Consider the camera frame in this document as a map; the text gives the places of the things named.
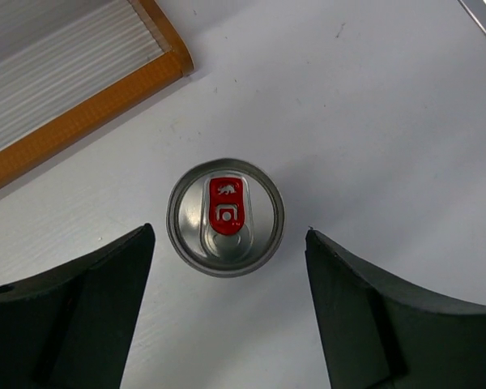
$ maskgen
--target soda can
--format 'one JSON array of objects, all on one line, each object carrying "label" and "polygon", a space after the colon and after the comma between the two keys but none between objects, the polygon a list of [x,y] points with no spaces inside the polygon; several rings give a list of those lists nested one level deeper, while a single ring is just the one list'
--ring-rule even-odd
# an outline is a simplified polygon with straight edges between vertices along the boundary
[{"label": "soda can", "polygon": [[243,160],[192,168],[169,198],[168,235],[177,253],[210,276],[250,273],[277,251],[284,203],[274,182]]}]

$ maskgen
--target aluminum can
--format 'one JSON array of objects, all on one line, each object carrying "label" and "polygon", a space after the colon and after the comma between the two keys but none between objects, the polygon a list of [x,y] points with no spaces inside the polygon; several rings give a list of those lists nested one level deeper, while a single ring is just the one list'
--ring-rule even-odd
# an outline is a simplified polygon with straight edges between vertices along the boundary
[{"label": "aluminum can", "polygon": [[168,235],[177,253],[210,276],[250,273],[277,251],[284,203],[258,167],[212,160],[188,171],[169,198]]}]

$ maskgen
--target ribbed panel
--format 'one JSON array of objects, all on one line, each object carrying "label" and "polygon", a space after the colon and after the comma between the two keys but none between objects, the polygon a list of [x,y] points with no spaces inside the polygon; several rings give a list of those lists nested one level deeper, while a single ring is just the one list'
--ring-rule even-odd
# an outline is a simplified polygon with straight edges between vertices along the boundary
[{"label": "ribbed panel", "polygon": [[0,150],[163,53],[127,0],[90,3],[0,1],[0,44],[28,42],[0,50]]}]

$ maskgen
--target white surface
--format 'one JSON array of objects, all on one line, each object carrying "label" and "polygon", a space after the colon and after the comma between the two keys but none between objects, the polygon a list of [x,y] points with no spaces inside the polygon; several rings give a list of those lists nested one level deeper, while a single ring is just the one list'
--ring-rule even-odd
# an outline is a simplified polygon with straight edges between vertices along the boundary
[{"label": "white surface", "polygon": [[0,150],[163,51],[128,0],[0,0]]},{"label": "white surface", "polygon": [[[486,304],[486,38],[458,2],[161,5],[198,71],[0,192],[0,284],[153,223],[125,389],[328,387],[308,225]],[[278,254],[235,280],[189,269],[164,226],[175,181],[220,156],[264,168],[288,211]]]}]

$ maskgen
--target can rim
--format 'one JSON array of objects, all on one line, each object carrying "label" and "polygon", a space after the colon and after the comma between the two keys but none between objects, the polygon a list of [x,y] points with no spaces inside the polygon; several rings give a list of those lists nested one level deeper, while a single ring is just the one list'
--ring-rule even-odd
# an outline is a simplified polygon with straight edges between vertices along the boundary
[{"label": "can rim", "polygon": [[[175,212],[177,207],[181,204],[185,193],[193,185],[196,179],[200,178],[201,176],[208,175],[209,173],[214,173],[218,170],[225,169],[246,174],[259,182],[270,197],[274,210],[274,225],[271,231],[271,240],[268,247],[255,262],[243,267],[242,269],[235,270],[222,270],[208,267],[195,259],[194,254],[187,249],[186,244],[181,239],[178,228],[178,212]],[[283,197],[281,196],[275,183],[264,171],[244,160],[221,158],[195,166],[180,177],[177,184],[175,184],[173,187],[169,197],[168,211],[166,215],[166,228],[168,231],[169,240],[171,241],[175,251],[191,267],[201,271],[202,273],[208,274],[209,276],[231,278],[249,274],[252,271],[258,270],[261,266],[268,262],[268,260],[279,248],[279,245],[283,239],[285,220],[286,215]]]}]

